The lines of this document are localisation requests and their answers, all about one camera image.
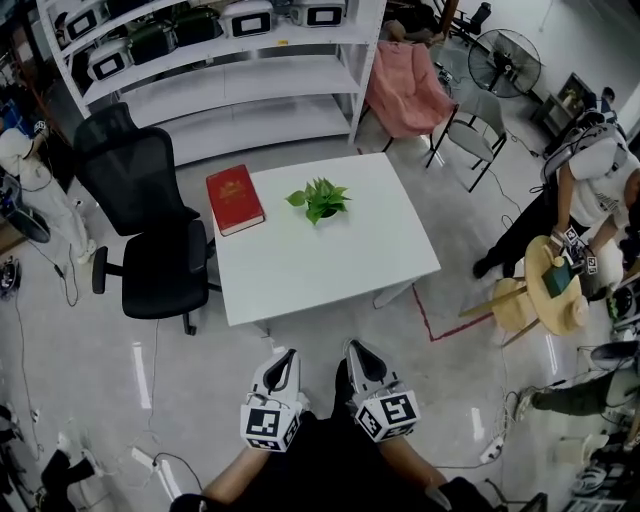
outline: backpack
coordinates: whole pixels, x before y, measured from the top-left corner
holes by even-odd
[[[600,142],[605,139],[615,140],[618,146],[611,164],[611,169],[607,173],[607,176],[616,172],[620,167],[627,163],[629,150],[624,137],[618,131],[618,128],[613,124],[605,122],[578,133],[569,141],[562,144],[562,146],[560,146],[558,150],[549,157],[542,167],[542,172],[540,173],[542,182],[545,184],[549,183],[551,177],[558,171],[558,169],[560,169],[574,156],[593,146],[596,142]]]

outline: pink cloth draped over chair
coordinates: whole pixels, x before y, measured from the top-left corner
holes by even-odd
[[[386,41],[378,43],[366,100],[393,138],[433,133],[455,106],[424,44]]]

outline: white shelf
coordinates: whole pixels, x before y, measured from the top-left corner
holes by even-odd
[[[366,44],[367,42],[367,34],[353,23],[345,23],[341,27],[305,28],[293,25],[288,20],[282,20],[279,26],[268,34],[239,39],[228,39],[222,36],[211,41],[178,48],[164,57],[139,66],[132,66],[102,82],[94,82],[85,93],[84,101],[89,104],[159,73],[223,55],[277,46]]]
[[[356,93],[359,86],[333,55],[250,60],[184,73],[123,94],[137,126],[249,101]]]
[[[159,9],[164,9],[165,7],[171,7],[172,5],[179,4],[184,0],[155,0],[155,2],[151,2],[145,5],[141,5],[140,7],[133,9],[132,11],[124,13],[122,16],[118,16],[113,20],[109,20],[103,25],[96,27],[91,32],[86,33],[81,38],[76,39],[73,43],[67,46],[64,50],[62,50],[62,55],[64,57],[68,57],[72,53],[81,50],[89,43],[95,41],[99,37],[111,32],[113,29],[118,28],[125,23],[129,23],[130,21],[135,20],[141,16],[146,16],[147,14],[151,14]]]
[[[349,133],[331,96],[300,96],[208,110],[159,125],[171,136],[175,164],[292,140]]]

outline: table top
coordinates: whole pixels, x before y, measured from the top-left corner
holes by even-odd
[[[567,322],[567,307],[582,295],[582,288],[576,276],[565,291],[551,298],[542,279],[543,274],[551,268],[551,260],[544,250],[547,245],[549,237],[539,236],[527,247],[524,257],[527,292],[540,322],[553,334],[566,336],[575,329]]]
[[[285,197],[313,178],[348,187],[347,213],[313,226]],[[440,270],[422,223],[385,154],[251,174],[266,221],[215,237],[229,325],[354,297]]]

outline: potted plant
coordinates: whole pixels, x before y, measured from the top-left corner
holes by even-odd
[[[286,198],[291,206],[304,206],[307,204],[307,219],[315,226],[320,219],[332,217],[336,212],[346,212],[345,201],[351,201],[344,197],[345,187],[336,187],[325,178],[313,180],[313,185],[307,183],[304,190],[296,190]]]

